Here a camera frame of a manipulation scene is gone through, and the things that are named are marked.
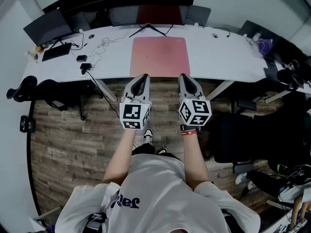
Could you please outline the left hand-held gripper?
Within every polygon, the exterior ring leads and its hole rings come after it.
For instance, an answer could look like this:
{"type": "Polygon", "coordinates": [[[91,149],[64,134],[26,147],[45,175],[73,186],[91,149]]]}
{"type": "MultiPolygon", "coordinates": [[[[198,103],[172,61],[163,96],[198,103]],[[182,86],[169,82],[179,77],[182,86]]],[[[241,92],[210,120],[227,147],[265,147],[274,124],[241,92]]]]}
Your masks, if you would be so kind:
{"type": "Polygon", "coordinates": [[[143,130],[150,116],[150,76],[142,74],[125,87],[120,103],[120,122],[124,129],[143,130]]]}

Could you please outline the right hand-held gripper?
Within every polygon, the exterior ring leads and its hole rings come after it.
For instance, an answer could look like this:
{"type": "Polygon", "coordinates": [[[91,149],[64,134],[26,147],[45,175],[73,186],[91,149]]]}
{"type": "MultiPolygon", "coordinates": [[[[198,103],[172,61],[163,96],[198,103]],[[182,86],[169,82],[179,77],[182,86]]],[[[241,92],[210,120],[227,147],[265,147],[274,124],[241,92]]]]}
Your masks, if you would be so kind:
{"type": "Polygon", "coordinates": [[[203,93],[201,85],[191,76],[182,73],[178,78],[179,109],[183,124],[205,126],[212,116],[210,101],[203,93]]]}

